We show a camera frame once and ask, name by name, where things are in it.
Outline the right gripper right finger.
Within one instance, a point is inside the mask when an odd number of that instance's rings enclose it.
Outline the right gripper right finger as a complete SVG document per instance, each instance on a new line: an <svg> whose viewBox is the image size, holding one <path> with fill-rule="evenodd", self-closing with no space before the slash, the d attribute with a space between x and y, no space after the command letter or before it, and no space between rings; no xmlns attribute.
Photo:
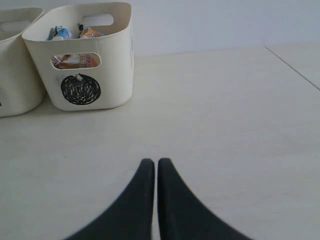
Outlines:
<svg viewBox="0 0 320 240"><path fill-rule="evenodd" d="M158 161L157 212L162 240L245 240L188 188L170 158Z"/></svg>

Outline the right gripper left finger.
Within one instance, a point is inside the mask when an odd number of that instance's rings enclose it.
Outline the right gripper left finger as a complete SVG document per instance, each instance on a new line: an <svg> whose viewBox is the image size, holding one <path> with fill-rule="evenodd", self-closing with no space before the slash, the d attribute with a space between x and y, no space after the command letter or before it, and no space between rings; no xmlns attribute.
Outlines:
<svg viewBox="0 0 320 240"><path fill-rule="evenodd" d="M68 240L151 240L155 164L142 159L118 198L96 219Z"/></svg>

